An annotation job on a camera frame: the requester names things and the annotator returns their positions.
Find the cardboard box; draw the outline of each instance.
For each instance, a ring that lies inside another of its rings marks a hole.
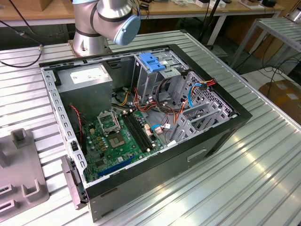
[[[20,8],[31,9],[35,11],[43,11],[52,0],[14,0],[13,3],[15,6]],[[8,0],[0,0],[0,4],[11,6]]]
[[[270,83],[259,88],[267,96]],[[301,91],[289,80],[272,82],[269,99],[301,125]]]

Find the blue pcie slot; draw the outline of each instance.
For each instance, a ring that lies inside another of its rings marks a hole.
[[[134,157],[135,157],[135,155],[133,155],[132,157],[130,157],[127,160],[122,161],[121,163],[118,163],[115,166],[112,166],[112,167],[110,167],[108,169],[105,169],[104,171],[98,172],[97,174],[98,174],[99,177],[102,177],[104,175],[112,173],[112,172],[114,172],[114,171],[116,171],[116,170],[118,170],[118,169],[120,169],[122,167],[125,167],[125,166],[129,165]]]

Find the yellow wire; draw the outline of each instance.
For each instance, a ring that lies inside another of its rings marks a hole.
[[[124,99],[124,101],[121,104],[119,104],[119,106],[123,106],[123,105],[126,104],[126,102],[127,102],[127,96],[128,96],[128,92],[126,94],[126,98]]]

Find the motherboard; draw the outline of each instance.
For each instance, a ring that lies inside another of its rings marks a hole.
[[[87,141],[87,168],[84,171],[87,182],[164,148],[139,111],[116,116],[106,113],[84,125],[83,130]]]

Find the wooden table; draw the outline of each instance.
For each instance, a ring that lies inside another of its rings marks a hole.
[[[172,1],[168,3],[153,2],[150,3],[149,19],[162,18],[181,18],[181,17],[202,17],[205,16],[207,8],[201,8],[194,4],[187,6],[178,6]],[[30,25],[47,25],[47,24],[73,24],[74,12],[70,0],[53,0],[43,12],[32,11],[29,9],[19,9],[22,15],[28,20]],[[225,8],[217,9],[214,16],[219,16],[215,29],[208,42],[212,45],[226,19],[231,15],[252,15],[252,14],[273,14],[273,17],[278,17],[284,8],[276,5],[274,8],[251,10],[233,0],[231,4],[227,4]],[[147,12],[142,10],[142,19],[147,17]],[[24,22],[11,6],[6,6],[0,9],[0,20],[5,21],[11,26],[23,26]]]

